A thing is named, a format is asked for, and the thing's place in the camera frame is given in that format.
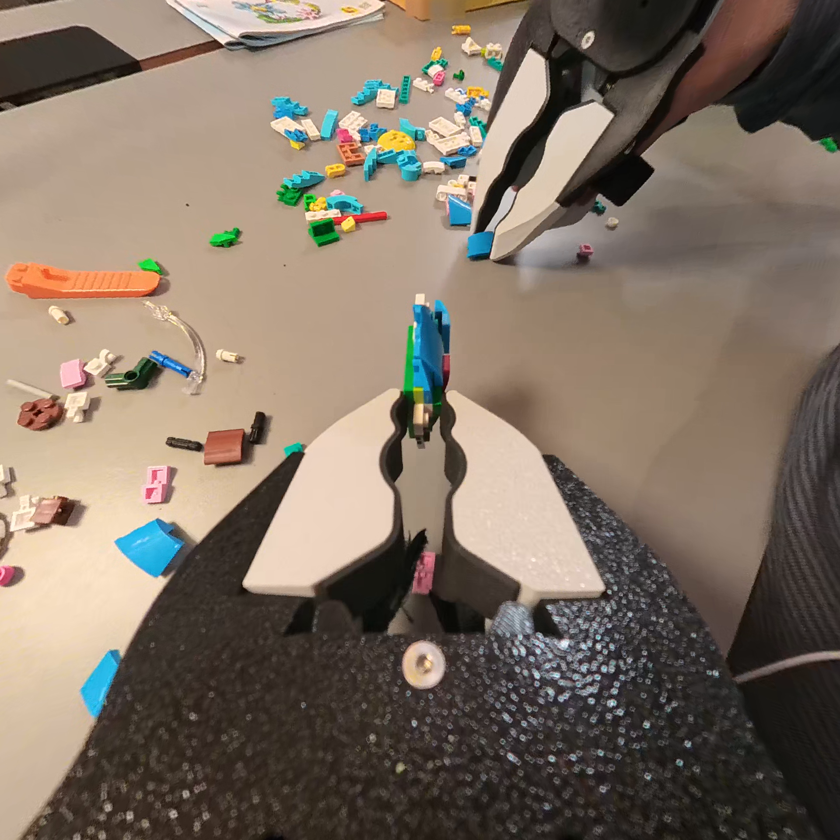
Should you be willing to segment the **brown round lego plate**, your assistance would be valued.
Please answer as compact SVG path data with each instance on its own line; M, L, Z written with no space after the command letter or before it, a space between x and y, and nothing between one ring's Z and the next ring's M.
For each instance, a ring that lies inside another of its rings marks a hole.
M63 405L52 398L38 398L20 405L17 425L31 431L43 431L55 426L64 412Z

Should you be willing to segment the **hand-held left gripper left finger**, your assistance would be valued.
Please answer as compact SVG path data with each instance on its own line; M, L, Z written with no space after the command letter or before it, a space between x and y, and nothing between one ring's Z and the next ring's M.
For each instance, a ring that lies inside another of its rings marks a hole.
M403 543L403 394L384 391L307 446L243 580L315 596Z

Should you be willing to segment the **black flat object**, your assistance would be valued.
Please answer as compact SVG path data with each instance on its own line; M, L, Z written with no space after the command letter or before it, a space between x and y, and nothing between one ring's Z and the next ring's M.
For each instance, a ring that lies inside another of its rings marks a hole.
M140 71L138 59L89 27L11 38L1 43L1 103L20 107Z

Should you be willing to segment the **small blue green lego assembly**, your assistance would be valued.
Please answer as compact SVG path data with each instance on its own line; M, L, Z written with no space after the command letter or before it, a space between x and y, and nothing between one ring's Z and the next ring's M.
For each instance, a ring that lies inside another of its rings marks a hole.
M442 410L451 368L450 331L445 304L417 293L406 334L402 395L408 405L407 434L419 448L430 440Z

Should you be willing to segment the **orange brick separator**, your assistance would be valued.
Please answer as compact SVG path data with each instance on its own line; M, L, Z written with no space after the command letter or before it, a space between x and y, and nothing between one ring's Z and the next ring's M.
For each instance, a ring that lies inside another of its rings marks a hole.
M161 281L148 270L71 270L33 262L10 266L5 279L11 291L43 300L145 298Z

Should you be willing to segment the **brown and white lego pieces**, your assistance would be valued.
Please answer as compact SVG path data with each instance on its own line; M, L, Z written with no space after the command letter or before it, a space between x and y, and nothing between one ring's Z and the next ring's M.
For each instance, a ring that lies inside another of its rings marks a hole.
M67 497L20 496L18 507L12 513L9 529L21 532L45 526L66 526L76 506Z

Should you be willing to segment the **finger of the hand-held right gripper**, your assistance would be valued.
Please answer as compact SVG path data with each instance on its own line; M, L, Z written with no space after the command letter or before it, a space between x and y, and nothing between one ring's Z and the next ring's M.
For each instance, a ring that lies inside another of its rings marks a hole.
M536 237L563 221L570 211L560 198L594 149L614 115L589 101L563 112L544 146L537 170L522 186L495 228L490 259L513 256Z
M497 90L495 111L476 177L471 233L486 231L507 190L518 183L548 183L558 195L557 177L541 172L549 134L559 115L559 59L528 49L505 93Z

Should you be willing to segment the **dark green lego connector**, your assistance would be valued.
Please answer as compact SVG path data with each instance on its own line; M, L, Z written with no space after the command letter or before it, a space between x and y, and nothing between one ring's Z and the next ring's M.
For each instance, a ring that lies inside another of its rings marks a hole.
M121 373L110 373L103 377L106 387L116 391L140 391L153 380L161 367L151 358L142 357L136 365Z

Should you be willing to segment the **brown flat tile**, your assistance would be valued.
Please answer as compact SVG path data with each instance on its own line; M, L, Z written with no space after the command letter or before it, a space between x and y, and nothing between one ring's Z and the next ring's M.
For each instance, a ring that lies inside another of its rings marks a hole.
M246 432L243 428L213 430L203 446L205 466L236 466L245 457Z

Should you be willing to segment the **person's right hand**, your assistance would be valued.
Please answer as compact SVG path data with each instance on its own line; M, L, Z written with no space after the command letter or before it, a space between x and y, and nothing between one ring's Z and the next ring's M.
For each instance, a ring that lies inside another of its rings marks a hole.
M634 147L645 152L692 114L724 99L751 77L786 34L798 1L727 1L703 38L703 53L674 90L667 114Z

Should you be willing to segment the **pile of loose lego pieces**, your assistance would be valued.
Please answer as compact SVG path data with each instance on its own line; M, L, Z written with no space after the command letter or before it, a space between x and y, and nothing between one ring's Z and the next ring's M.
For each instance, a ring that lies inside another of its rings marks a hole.
M467 166L477 162L482 150L492 102L486 87L465 87L465 82L465 70L451 68L442 47L437 46L417 77L404 75L398 86L381 78L368 79L352 96L352 110L340 115L329 109L320 123L311 119L301 102L274 97L269 126L294 151L304 151L319 141L334 147L334 160L321 170L303 169L284 177L276 190L277 202L300 208L311 239L318 246L329 245L363 224L384 222L389 213L365 209L361 200L340 187L322 195L314 188L337 181L355 168L360 168L368 183L380 169L392 165L408 184L424 177L443 177L434 199L443 206L448 226L467 228L477 195L477 177ZM377 111L392 112L396 106L410 104L415 92L442 92L444 104L453 107L451 117L444 115L421 124L401 116L398 126L390 129L361 112L368 104Z

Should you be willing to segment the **person's striped dark clothing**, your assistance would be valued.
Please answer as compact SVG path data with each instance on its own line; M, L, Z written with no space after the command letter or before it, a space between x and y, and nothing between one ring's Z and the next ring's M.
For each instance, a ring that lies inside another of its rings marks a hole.
M749 716L824 838L839 838L839 348L791 420L759 570L728 652Z

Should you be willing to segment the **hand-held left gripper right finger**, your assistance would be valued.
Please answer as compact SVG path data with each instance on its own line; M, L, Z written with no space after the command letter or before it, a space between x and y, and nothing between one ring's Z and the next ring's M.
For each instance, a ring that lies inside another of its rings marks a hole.
M592 599L605 585L538 448L459 392L440 417L450 484L439 596L467 606Z

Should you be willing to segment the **closed lego instruction booklet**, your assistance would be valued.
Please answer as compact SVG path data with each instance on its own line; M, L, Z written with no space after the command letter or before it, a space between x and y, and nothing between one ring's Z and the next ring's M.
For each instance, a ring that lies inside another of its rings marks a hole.
M276 46L383 19L376 1L168 1L227 49Z

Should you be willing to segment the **person's right forearm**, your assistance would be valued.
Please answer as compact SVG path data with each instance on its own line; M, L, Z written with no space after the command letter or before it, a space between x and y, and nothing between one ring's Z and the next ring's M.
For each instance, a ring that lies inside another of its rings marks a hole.
M839 139L839 2L801 1L773 54L720 104L756 133L773 123Z

